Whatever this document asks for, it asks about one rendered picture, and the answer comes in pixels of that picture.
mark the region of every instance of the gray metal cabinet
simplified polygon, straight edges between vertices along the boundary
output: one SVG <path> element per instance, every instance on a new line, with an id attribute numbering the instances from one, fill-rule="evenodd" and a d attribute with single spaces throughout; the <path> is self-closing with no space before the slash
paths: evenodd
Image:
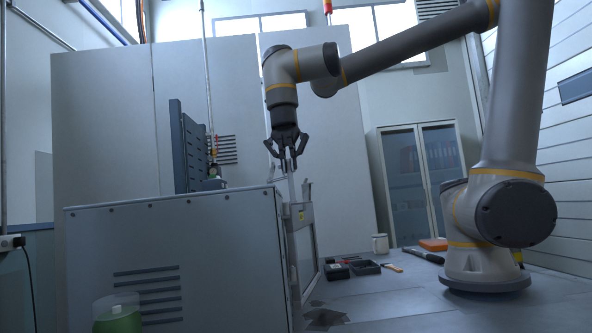
<path id="1" fill-rule="evenodd" d="M 70 332 L 140 292 L 143 332 L 291 332 L 274 185 L 65 208 Z"/>

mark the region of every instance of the green liquid container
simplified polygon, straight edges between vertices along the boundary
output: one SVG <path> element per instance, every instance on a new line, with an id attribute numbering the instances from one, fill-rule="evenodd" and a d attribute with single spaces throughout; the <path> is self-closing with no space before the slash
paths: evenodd
<path id="1" fill-rule="evenodd" d="M 141 333 L 140 294 L 105 296 L 92 304 L 92 333 Z"/>

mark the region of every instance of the wooden brush handle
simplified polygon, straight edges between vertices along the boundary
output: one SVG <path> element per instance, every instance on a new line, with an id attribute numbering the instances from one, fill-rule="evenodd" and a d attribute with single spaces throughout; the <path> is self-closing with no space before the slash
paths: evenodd
<path id="1" fill-rule="evenodd" d="M 393 265 L 386 265 L 385 268 L 388 268 L 390 270 L 394 270 L 397 273 L 403 273 L 403 269 L 402 268 L 398 268 L 398 267 L 395 267 Z"/>

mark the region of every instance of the corrugated wall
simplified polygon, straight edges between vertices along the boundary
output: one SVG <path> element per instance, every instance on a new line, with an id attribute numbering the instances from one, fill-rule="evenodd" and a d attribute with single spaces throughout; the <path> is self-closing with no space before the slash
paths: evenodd
<path id="1" fill-rule="evenodd" d="M 497 29 L 481 35 L 491 79 Z M 592 67 L 592 1 L 555 2 L 536 163 L 559 219 L 524 261 L 592 278 L 592 97 L 562 105 L 557 82 Z"/>

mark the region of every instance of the power cord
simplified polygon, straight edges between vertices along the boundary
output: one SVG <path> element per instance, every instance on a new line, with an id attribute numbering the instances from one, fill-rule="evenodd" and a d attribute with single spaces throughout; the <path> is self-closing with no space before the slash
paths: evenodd
<path id="1" fill-rule="evenodd" d="M 29 282 L 31 284 L 31 300 L 33 301 L 33 321 L 35 322 L 35 333 L 37 333 L 37 313 L 35 311 L 35 295 L 33 293 L 33 275 L 31 274 L 31 262 L 29 261 L 29 254 L 25 249 L 26 244 L 25 236 L 15 237 L 12 239 L 12 245 L 14 247 L 22 247 L 23 252 L 25 252 L 25 256 L 27 257 L 27 267 L 29 268 Z"/>

